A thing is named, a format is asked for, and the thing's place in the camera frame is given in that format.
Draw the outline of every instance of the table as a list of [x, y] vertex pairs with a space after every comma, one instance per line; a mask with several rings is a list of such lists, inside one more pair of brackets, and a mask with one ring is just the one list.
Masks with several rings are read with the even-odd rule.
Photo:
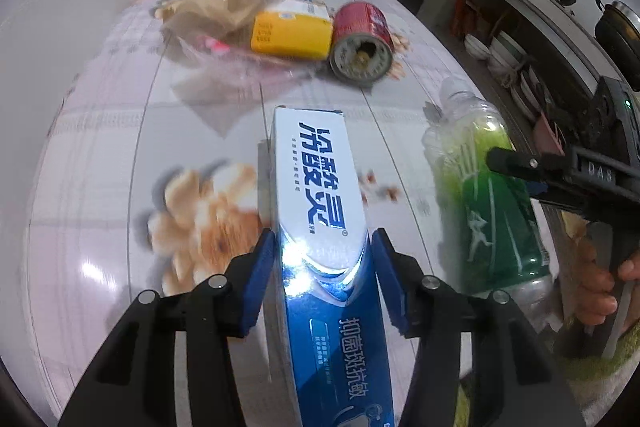
[[[42, 153], [25, 238], [24, 304], [57, 415], [132, 298], [146, 288], [190, 290], [224, 269], [225, 252], [244, 253], [268, 226], [268, 136], [277, 105], [343, 111], [370, 230], [385, 227], [396, 250], [456, 285], [451, 261], [458, 254], [443, 232], [446, 216], [421, 139], [443, 80], [468, 77], [430, 31], [395, 0], [367, 0], [385, 13], [397, 51], [390, 74], [371, 89], [319, 76], [238, 89], [211, 82], [176, 39], [165, 41], [153, 13], [166, 1], [136, 0], [124, 10], [76, 78]], [[351, 0], [321, 1], [335, 12]], [[229, 218], [233, 230], [225, 235], [204, 225], [219, 242], [205, 262], [194, 263], [188, 250], [170, 255], [156, 245], [154, 252], [148, 240], [150, 219], [154, 230], [158, 222], [171, 229], [164, 189], [186, 171], [180, 186], [188, 192], [195, 184], [195, 200], [198, 182], [210, 180], [212, 190], [241, 187]], [[536, 211], [545, 246], [554, 251]], [[417, 344], [402, 339], [383, 314], [399, 412]], [[256, 328], [230, 346], [248, 425], [294, 424], [275, 324], [268, 291]]]

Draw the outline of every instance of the white bowl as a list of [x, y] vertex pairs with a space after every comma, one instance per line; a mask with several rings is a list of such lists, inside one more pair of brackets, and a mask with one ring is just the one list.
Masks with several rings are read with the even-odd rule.
[[496, 38], [491, 41], [491, 52], [500, 55], [511, 68], [517, 68], [520, 60], [510, 54], [509, 50]]
[[524, 51], [522, 49], [522, 46], [520, 46], [516, 41], [514, 41], [510, 36], [508, 36], [505, 32], [500, 32], [498, 35], [500, 35], [501, 38], [503, 38], [504, 40], [506, 40], [511, 46], [513, 46], [514, 48], [516, 48], [516, 50], [518, 50], [520, 52], [520, 54], [522, 55], [522, 58], [525, 57], [525, 55], [527, 54], [526, 51]]
[[487, 60], [489, 57], [489, 48], [473, 35], [469, 34], [465, 37], [465, 49], [476, 60]]
[[499, 56], [496, 57], [493, 53], [489, 55], [487, 61], [487, 69], [495, 80], [500, 82], [502, 87], [508, 87], [511, 84], [511, 73], [513, 69]]

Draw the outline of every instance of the plastic bottle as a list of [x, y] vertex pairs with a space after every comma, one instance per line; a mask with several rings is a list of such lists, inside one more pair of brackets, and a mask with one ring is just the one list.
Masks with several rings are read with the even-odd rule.
[[[462, 290], [485, 295], [504, 289], [523, 311], [532, 311], [552, 287], [548, 253], [524, 182], [491, 172], [485, 162], [489, 149], [513, 148], [504, 121], [460, 78], [444, 80], [440, 100], [442, 180], [464, 216]], [[424, 140], [433, 142], [433, 132]]]

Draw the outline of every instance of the finger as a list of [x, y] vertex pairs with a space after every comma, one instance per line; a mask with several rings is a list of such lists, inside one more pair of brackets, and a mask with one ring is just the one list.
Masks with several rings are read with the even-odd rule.
[[635, 281], [640, 279], [640, 250], [636, 250], [618, 268], [618, 275], [623, 281]]
[[592, 263], [596, 260], [596, 247], [586, 237], [583, 237], [578, 243], [578, 257], [586, 263]]
[[606, 293], [594, 293], [584, 286], [578, 286], [577, 300], [585, 311], [597, 315], [609, 315], [618, 309], [616, 298]]
[[610, 292], [614, 286], [613, 276], [595, 263], [578, 263], [578, 281], [592, 292]]
[[580, 307], [575, 311], [575, 316], [585, 326], [597, 326], [599, 324], [602, 324], [607, 318], [604, 315], [591, 313], [590, 311], [587, 311]]

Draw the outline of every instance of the toothpaste box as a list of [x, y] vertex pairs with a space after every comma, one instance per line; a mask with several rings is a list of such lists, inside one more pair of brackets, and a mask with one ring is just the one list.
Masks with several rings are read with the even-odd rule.
[[378, 284], [339, 112], [278, 107], [281, 320], [304, 427], [393, 427]]

